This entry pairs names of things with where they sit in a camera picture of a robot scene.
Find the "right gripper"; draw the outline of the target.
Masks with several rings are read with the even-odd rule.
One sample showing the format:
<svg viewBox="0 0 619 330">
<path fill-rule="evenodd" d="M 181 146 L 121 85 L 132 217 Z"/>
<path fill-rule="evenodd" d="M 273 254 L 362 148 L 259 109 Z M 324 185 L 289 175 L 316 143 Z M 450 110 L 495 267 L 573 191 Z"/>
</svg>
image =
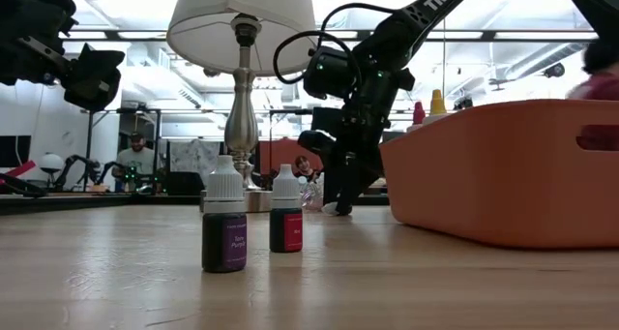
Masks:
<svg viewBox="0 0 619 330">
<path fill-rule="evenodd" d="M 338 202 L 337 216 L 349 215 L 354 201 L 384 173 L 378 145 L 391 127 L 398 91 L 410 91 L 414 84 L 407 69 L 371 71 L 341 108 L 313 110 L 311 127 L 298 143 L 324 164 L 323 204 Z M 340 192 L 338 171 L 344 172 Z"/>
</svg>

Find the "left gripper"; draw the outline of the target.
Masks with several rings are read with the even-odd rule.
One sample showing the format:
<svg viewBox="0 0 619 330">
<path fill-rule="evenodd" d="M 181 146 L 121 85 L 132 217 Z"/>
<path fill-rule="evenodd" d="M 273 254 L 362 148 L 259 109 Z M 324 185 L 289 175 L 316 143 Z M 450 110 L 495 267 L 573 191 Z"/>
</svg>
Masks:
<svg viewBox="0 0 619 330">
<path fill-rule="evenodd" d="M 125 54 L 85 44 L 76 57 L 68 58 L 65 40 L 63 33 L 50 39 L 0 36 L 0 83 L 14 85 L 24 80 L 60 85 L 66 102 L 90 111 L 104 110 L 118 92 L 119 65 Z"/>
</svg>

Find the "small red-label colouring bottle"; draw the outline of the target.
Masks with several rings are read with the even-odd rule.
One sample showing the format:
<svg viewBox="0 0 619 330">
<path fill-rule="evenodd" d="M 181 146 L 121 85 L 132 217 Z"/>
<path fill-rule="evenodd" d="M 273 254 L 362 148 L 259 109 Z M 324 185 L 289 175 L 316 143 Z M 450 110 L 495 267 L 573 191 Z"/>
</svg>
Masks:
<svg viewBox="0 0 619 330">
<path fill-rule="evenodd" d="M 290 164 L 281 164 L 273 181 L 269 247 L 272 253 L 281 254 L 296 253 L 303 249 L 301 189 Z"/>
</svg>

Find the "large dark red colouring bottle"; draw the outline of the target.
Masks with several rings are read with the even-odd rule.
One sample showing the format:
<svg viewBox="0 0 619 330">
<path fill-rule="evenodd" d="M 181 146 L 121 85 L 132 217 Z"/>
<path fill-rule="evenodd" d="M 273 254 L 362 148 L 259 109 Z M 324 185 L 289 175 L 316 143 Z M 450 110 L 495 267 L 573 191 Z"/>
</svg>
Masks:
<svg viewBox="0 0 619 330">
<path fill-rule="evenodd" d="M 412 131 L 422 128 L 425 118 L 426 112 L 424 110 L 423 103 L 418 101 L 414 104 L 412 125 L 409 126 L 406 131 L 410 133 Z"/>
</svg>

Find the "large yellow colouring bottle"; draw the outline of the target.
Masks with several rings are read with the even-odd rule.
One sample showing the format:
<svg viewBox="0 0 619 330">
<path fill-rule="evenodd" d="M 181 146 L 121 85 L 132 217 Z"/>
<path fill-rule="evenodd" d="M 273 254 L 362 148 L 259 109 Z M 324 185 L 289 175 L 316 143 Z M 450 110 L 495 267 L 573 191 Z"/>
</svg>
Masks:
<svg viewBox="0 0 619 330">
<path fill-rule="evenodd" d="M 440 89 L 434 89 L 430 100 L 429 114 L 424 118 L 423 124 L 429 125 L 441 118 L 446 117 L 447 115 L 448 112 L 445 107 L 442 92 Z"/>
</svg>

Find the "small purple-label colouring bottle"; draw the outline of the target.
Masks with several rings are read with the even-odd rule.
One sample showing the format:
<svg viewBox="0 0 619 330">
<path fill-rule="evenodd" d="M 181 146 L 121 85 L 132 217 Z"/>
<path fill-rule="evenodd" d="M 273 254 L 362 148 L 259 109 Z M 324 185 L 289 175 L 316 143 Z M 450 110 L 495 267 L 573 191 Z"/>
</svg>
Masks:
<svg viewBox="0 0 619 330">
<path fill-rule="evenodd" d="M 247 263 L 247 204 L 243 177 L 229 155 L 218 156 L 207 178 L 202 216 L 202 269 L 241 271 Z"/>
</svg>

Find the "orange plastic bin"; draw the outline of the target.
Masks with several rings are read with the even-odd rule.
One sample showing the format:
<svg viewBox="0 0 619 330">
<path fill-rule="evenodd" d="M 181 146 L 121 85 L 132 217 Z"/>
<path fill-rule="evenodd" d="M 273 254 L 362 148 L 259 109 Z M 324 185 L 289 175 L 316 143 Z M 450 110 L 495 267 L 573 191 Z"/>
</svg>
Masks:
<svg viewBox="0 0 619 330">
<path fill-rule="evenodd" d="M 529 100 L 453 113 L 380 147 L 395 219 L 513 248 L 619 248 L 619 152 L 577 144 L 619 102 Z"/>
</svg>

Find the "person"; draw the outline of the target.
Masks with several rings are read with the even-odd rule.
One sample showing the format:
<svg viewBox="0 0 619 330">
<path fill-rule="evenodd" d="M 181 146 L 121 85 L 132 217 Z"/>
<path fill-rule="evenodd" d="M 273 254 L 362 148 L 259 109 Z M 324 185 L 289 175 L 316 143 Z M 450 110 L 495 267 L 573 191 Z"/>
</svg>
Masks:
<svg viewBox="0 0 619 330">
<path fill-rule="evenodd" d="M 310 165 L 309 159 L 303 155 L 295 159 L 295 166 L 297 171 L 294 175 L 297 178 L 305 178 L 308 182 L 315 181 L 320 175 L 320 172 Z"/>
<path fill-rule="evenodd" d="M 619 102 L 619 45 L 596 39 L 582 59 L 588 78 L 572 88 L 566 99 Z M 585 126 L 576 143 L 585 150 L 619 151 L 619 125 Z"/>
<path fill-rule="evenodd" d="M 146 146 L 143 134 L 130 135 L 131 147 L 118 153 L 112 175 L 125 184 L 125 189 L 134 191 L 139 183 L 153 174 L 155 151 Z"/>
</svg>

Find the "black overhead light beam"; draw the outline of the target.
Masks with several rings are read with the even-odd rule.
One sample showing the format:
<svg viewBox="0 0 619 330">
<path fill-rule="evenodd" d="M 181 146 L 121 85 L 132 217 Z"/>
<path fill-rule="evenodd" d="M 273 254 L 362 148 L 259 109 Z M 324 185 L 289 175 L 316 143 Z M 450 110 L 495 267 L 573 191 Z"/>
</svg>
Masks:
<svg viewBox="0 0 619 330">
<path fill-rule="evenodd" d="M 160 30 L 121 31 L 112 29 L 80 29 L 60 37 L 67 42 L 164 42 L 166 32 Z M 597 38 L 593 30 L 433 30 L 427 36 L 427 42 L 455 43 L 586 43 Z"/>
</svg>

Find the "red partition panel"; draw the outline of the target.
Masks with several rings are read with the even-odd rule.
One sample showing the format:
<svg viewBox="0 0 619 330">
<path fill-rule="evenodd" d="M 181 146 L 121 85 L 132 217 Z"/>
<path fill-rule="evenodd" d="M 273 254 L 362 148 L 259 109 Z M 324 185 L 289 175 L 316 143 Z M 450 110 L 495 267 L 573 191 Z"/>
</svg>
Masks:
<svg viewBox="0 0 619 330">
<path fill-rule="evenodd" d="M 290 164 L 297 172 L 296 159 L 305 157 L 313 169 L 322 169 L 320 158 L 297 143 L 296 139 L 282 138 L 258 143 L 260 173 L 268 175 L 272 169 L 279 170 L 281 164 Z"/>
</svg>

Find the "white sphere lamp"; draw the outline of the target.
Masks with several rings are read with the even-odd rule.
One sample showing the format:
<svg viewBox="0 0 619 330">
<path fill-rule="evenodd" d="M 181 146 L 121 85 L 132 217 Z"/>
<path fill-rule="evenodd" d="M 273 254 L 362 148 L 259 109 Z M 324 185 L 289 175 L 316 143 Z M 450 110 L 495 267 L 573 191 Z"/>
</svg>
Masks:
<svg viewBox="0 0 619 330">
<path fill-rule="evenodd" d="M 47 174 L 55 174 L 64 167 L 64 159 L 53 153 L 45 153 L 39 161 L 39 169 Z"/>
</svg>

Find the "silver table lamp white shade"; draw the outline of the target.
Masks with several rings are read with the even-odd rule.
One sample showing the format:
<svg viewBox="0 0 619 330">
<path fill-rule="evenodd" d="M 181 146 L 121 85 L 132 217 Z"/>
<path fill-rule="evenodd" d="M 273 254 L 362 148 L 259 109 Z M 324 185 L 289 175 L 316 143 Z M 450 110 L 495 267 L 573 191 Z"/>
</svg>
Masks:
<svg viewBox="0 0 619 330">
<path fill-rule="evenodd" d="M 258 125 L 251 102 L 258 76 L 303 70 L 314 39 L 277 52 L 287 38 L 315 27 L 312 0 L 177 0 L 166 40 L 185 60 L 207 72 L 231 74 L 234 100 L 224 127 L 224 144 L 244 178 L 249 212 L 268 212 L 271 194 L 251 180 L 251 152 Z"/>
</svg>

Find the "black wall monitor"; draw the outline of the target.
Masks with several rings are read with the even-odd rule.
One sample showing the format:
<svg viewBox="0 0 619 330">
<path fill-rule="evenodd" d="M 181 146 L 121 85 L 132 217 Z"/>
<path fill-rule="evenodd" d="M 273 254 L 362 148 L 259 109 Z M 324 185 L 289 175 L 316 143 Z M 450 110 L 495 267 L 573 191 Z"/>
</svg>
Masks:
<svg viewBox="0 0 619 330">
<path fill-rule="evenodd" d="M 0 135 L 0 167 L 17 167 L 29 161 L 30 135 Z"/>
</svg>

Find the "black aluminium table frame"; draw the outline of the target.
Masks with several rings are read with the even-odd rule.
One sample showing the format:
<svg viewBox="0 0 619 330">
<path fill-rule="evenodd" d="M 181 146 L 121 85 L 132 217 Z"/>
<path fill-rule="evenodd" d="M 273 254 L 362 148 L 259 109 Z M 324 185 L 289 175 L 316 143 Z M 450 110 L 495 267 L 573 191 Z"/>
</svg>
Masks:
<svg viewBox="0 0 619 330">
<path fill-rule="evenodd" d="M 0 195 L 0 216 L 132 205 L 185 205 L 197 208 L 199 211 L 203 209 L 202 199 L 198 195 L 81 195 L 71 193 L 39 198 Z"/>
</svg>

